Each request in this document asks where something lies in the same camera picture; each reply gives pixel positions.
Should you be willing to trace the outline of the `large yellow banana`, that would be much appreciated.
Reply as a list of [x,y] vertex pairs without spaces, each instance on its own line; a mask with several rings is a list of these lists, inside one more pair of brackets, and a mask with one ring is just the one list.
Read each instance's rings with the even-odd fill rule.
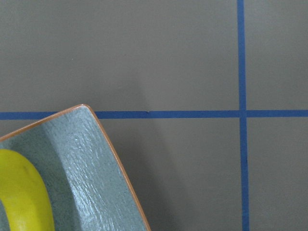
[[49,195],[34,165],[18,152],[0,151],[0,201],[12,231],[54,231]]

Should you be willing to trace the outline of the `square grey orange-rimmed plate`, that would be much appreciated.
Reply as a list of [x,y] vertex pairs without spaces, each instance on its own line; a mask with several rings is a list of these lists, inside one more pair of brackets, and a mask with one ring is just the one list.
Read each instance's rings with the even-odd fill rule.
[[134,189],[93,110],[78,105],[0,139],[42,176],[58,231],[148,231]]

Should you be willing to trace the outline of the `brown paper table mat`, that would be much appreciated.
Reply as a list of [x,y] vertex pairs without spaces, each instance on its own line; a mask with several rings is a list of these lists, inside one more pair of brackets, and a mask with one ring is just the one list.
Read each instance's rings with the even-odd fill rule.
[[1,1],[1,135],[81,103],[152,230],[307,230],[307,1]]

